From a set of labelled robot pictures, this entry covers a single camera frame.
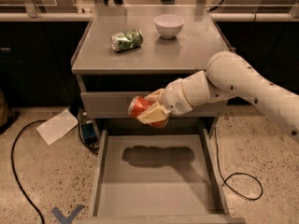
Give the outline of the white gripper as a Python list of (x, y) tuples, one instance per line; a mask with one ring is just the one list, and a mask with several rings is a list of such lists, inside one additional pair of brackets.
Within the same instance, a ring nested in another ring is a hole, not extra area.
[(185, 97), (182, 78), (169, 83), (164, 89), (148, 94), (145, 99), (154, 104), (137, 116), (143, 124), (165, 122), (171, 111), (174, 115), (181, 116), (193, 110)]

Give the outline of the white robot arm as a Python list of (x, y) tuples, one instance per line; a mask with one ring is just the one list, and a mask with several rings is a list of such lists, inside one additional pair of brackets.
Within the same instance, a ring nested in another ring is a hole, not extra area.
[(222, 51), (213, 55), (206, 70), (179, 78), (146, 97), (151, 105), (137, 119), (150, 124), (181, 116), (197, 106), (240, 97), (274, 121), (299, 142), (299, 95), (261, 76), (239, 55)]

